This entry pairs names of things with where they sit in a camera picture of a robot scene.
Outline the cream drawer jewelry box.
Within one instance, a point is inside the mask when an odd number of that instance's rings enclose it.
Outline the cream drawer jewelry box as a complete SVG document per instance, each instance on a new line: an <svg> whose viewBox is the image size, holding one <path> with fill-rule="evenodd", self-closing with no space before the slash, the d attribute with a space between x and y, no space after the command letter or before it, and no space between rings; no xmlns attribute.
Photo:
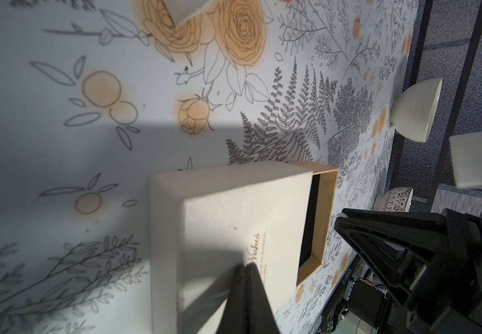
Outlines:
<svg viewBox="0 0 482 334"><path fill-rule="evenodd" d="M338 175L312 161L151 175L153 332L214 333L240 264L286 304L323 265Z"/></svg>

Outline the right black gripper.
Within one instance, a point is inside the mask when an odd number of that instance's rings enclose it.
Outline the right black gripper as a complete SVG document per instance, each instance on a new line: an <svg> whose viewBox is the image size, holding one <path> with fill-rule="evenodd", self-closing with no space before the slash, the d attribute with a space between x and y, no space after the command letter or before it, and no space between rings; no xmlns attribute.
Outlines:
<svg viewBox="0 0 482 334"><path fill-rule="evenodd" d="M335 231L429 333L482 333L482 220L344 209Z"/></svg>

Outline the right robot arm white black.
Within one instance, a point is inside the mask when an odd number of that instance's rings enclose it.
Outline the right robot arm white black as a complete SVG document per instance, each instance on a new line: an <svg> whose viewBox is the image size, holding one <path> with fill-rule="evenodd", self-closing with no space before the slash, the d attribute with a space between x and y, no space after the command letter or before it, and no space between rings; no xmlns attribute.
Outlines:
<svg viewBox="0 0 482 334"><path fill-rule="evenodd" d="M482 132L449 143L456 186L482 190ZM405 332L482 333L482 218L345 209L334 228L405 309Z"/></svg>

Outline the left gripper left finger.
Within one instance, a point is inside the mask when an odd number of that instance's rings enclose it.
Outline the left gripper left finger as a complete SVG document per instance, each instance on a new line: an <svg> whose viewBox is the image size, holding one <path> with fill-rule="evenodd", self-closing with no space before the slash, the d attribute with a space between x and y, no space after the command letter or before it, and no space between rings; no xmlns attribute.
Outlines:
<svg viewBox="0 0 482 334"><path fill-rule="evenodd" d="M249 333L247 303L245 300L246 267L239 264L233 275L227 304L221 317L217 333Z"/></svg>

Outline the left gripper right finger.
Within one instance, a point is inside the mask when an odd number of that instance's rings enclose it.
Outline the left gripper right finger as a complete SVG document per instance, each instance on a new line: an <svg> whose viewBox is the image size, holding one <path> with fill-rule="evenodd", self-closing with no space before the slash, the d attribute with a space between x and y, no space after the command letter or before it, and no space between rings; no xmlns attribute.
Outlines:
<svg viewBox="0 0 482 334"><path fill-rule="evenodd" d="M250 334L279 333L258 267L245 267L245 328Z"/></svg>

